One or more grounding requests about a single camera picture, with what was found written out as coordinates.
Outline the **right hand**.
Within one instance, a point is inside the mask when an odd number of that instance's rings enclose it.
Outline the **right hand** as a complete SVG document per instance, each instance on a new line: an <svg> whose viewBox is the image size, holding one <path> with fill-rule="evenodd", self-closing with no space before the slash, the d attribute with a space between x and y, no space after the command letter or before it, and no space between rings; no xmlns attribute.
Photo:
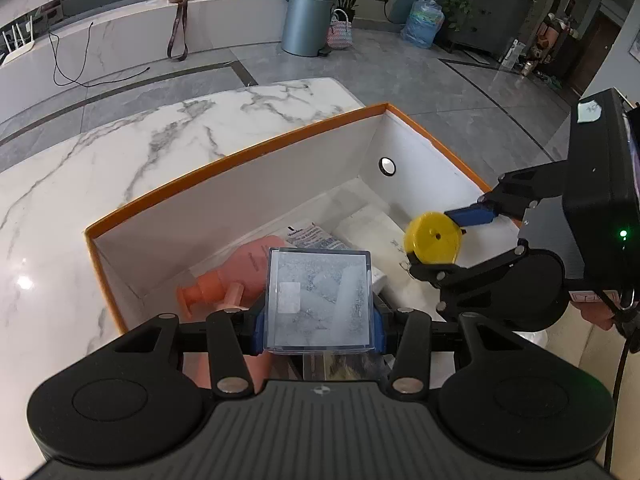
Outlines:
<svg viewBox="0 0 640 480"><path fill-rule="evenodd" d="M614 312L604 302L575 302L574 307L585 321L601 330L610 330L614 326Z"/></svg>

